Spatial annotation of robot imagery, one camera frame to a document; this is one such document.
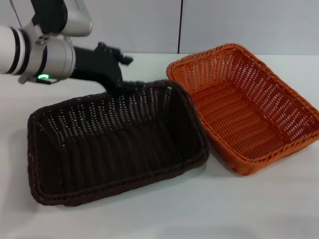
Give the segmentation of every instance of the woven pattern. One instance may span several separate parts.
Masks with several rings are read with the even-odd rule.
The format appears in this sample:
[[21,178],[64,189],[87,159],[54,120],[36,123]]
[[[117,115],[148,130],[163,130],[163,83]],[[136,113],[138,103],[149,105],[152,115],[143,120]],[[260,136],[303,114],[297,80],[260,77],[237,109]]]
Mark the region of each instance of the woven pattern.
[[186,56],[167,75],[193,97],[210,139],[239,174],[319,139],[319,112],[238,44]]
[[31,193],[78,206],[202,165],[209,144],[189,94],[158,81],[134,96],[87,96],[44,107],[28,122]]

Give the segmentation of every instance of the white table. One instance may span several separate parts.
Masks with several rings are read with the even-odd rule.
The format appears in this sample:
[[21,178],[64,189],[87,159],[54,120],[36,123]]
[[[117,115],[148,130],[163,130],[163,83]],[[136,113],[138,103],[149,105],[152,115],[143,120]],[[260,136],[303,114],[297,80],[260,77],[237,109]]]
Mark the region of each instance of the white table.
[[[131,54],[126,80],[166,78],[183,55]],[[319,56],[259,55],[319,108]],[[27,178],[26,123],[36,109],[100,93],[91,82],[54,86],[0,76],[1,239],[318,239],[319,143],[249,177],[216,158],[184,175],[76,208],[34,201]]]

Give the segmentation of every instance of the white wall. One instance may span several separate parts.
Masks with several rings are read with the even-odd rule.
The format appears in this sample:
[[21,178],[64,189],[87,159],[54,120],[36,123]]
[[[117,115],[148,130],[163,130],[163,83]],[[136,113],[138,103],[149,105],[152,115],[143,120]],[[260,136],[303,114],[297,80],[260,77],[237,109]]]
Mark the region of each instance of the white wall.
[[184,0],[181,53],[226,42],[256,54],[319,55],[318,0]]
[[[23,24],[28,23],[34,14],[30,0],[13,2]],[[104,41],[125,52],[177,52],[180,0],[84,2],[93,19],[93,31],[89,37],[73,38],[75,45],[94,48]],[[0,0],[0,22],[16,24],[9,0]]]

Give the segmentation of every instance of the basket rim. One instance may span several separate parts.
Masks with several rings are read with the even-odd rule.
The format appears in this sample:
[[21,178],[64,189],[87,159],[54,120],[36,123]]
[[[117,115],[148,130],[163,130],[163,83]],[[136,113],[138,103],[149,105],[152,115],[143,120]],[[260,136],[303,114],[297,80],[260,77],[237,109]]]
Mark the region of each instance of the basket rim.
[[[318,110],[312,106],[305,98],[303,98],[298,92],[296,92],[294,89],[292,89],[287,83],[285,83],[283,80],[281,80],[264,62],[259,60],[254,54],[252,54],[250,51],[248,51],[244,46],[237,44],[237,43],[227,43],[221,46],[218,46],[213,49],[209,49],[206,51],[202,51],[199,53],[194,53],[188,56],[185,56],[181,58],[180,60],[177,60],[175,62],[172,62],[169,64],[169,66],[166,69],[167,77],[171,81],[177,81],[177,78],[174,75],[174,70],[176,68],[182,67],[186,64],[190,64],[194,61],[201,61],[204,60],[207,57],[213,56],[215,54],[218,54],[221,51],[225,50],[237,50],[241,54],[243,54],[245,57],[247,57],[250,61],[252,61],[256,66],[263,72],[265,72],[272,81],[280,85],[288,95],[293,97],[295,100],[298,101],[299,104],[303,105],[305,107],[305,110],[310,113],[315,120],[319,121],[319,112]],[[205,117],[202,116],[201,112],[198,112],[200,115],[200,118],[205,126],[206,129],[208,129],[208,134],[213,140],[217,141],[219,145],[221,145],[225,150],[228,151],[233,157],[236,158],[236,160],[240,160],[242,163],[245,164],[259,164],[262,162],[267,162],[273,157],[285,157],[289,155],[296,147],[300,146],[307,146],[309,145],[309,141],[312,140],[318,140],[319,139],[319,130],[315,130],[312,133],[306,135],[303,138],[293,140],[290,143],[284,144],[281,147],[270,151],[269,153],[256,157],[256,158],[248,158],[241,153],[237,152],[235,149],[233,149],[227,142],[225,142],[222,138],[218,137],[215,130],[210,126],[210,124],[207,123],[205,120]]]
[[143,181],[147,181],[148,177],[155,177],[155,178],[161,177],[161,175],[163,175],[164,173],[168,173],[169,171],[171,172],[183,171],[184,169],[187,169],[187,168],[193,168],[192,166],[198,164],[199,162],[204,163],[208,159],[208,156],[210,154],[209,142],[205,135],[202,123],[197,115],[197,111],[195,110],[194,102],[192,98],[189,96],[189,94],[182,88],[182,86],[180,86],[180,84],[176,82],[167,81],[167,80],[159,80],[159,81],[147,83],[145,88],[143,89],[163,87],[163,86],[175,88],[177,93],[180,95],[180,97],[182,97],[183,104],[188,109],[187,113],[189,114],[189,120],[197,129],[196,132],[197,132],[198,140],[200,143],[200,150],[195,157],[188,159],[184,161],[183,163],[172,165],[171,167],[149,171],[141,175],[136,175],[130,178],[113,181],[111,183],[97,185],[84,190],[79,190],[79,191],[71,192],[71,193],[62,193],[62,194],[47,194],[42,190],[40,186],[39,175],[38,175],[38,171],[36,170],[38,161],[37,161],[37,158],[34,157],[34,155],[37,155],[37,150],[38,150],[35,145],[36,143],[35,126],[38,123],[37,121],[38,116],[43,115],[44,113],[49,112],[51,110],[55,110],[55,109],[63,108],[67,106],[72,106],[78,103],[78,100],[81,100],[84,102],[87,102],[87,101],[91,102],[92,100],[100,100],[100,99],[105,99],[112,96],[108,95],[107,93],[101,93],[96,95],[88,95],[84,97],[73,98],[73,99],[66,100],[57,104],[53,104],[51,106],[45,106],[43,108],[40,108],[37,111],[35,111],[33,114],[31,114],[28,120],[28,128],[29,128],[28,130],[28,171],[29,171],[29,184],[31,187],[31,193],[34,196],[34,198],[39,203],[42,203],[42,204],[44,203],[46,204],[48,201],[51,202],[50,205],[64,204],[65,202],[71,202],[72,200],[74,200],[74,198],[76,199],[79,199],[82,197],[85,198],[88,194],[94,194],[97,192],[105,192],[107,190],[110,190],[110,191],[117,190],[118,188],[121,187],[121,183],[126,183],[126,185],[134,185],[136,183],[136,181],[134,180],[135,178],[143,177],[144,178],[143,180],[139,180],[139,182],[143,182]]

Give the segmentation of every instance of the green indicator light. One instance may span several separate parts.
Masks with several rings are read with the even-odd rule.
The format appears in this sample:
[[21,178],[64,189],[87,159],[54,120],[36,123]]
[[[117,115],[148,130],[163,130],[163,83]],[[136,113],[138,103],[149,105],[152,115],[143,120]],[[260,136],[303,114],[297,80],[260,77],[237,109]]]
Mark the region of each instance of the green indicator light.
[[39,79],[39,80],[47,80],[47,79],[49,79],[49,75],[47,75],[47,74],[39,75],[39,76],[38,76],[38,79]]

